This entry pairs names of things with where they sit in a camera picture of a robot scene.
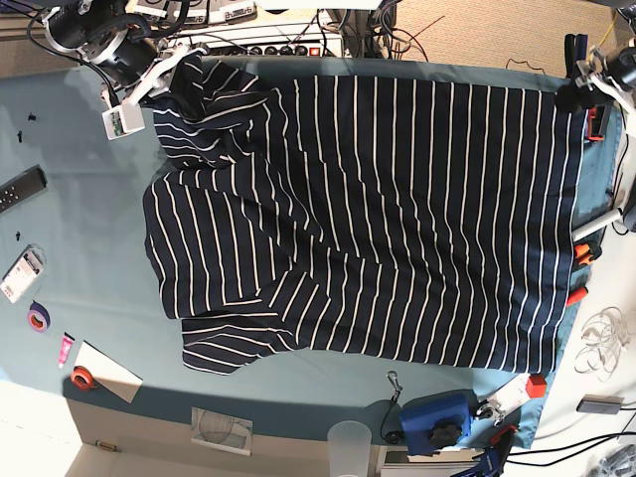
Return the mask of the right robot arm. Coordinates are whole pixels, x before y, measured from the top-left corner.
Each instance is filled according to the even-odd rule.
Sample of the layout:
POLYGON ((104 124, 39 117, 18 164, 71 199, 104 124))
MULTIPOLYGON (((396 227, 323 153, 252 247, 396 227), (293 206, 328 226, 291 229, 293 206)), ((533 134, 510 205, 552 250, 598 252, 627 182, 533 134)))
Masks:
POLYGON ((177 73, 188 56, 206 51, 177 40, 190 8, 189 1, 180 1, 176 19, 166 23, 129 11, 126 1, 47 3, 31 18, 26 36, 45 52, 100 77, 101 121, 114 140, 144 129, 142 108, 158 96, 177 101, 184 117, 200 115, 177 73))

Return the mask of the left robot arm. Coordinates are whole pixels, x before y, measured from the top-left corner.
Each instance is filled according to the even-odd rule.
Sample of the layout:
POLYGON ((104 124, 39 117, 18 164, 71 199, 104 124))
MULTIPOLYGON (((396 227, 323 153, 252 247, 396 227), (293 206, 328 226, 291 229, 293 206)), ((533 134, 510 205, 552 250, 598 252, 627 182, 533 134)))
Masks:
POLYGON ((568 83, 556 93, 556 109, 566 113, 592 110, 611 101, 625 114, 625 133, 635 135, 635 40, 609 53, 589 47, 581 35, 564 38, 568 83))

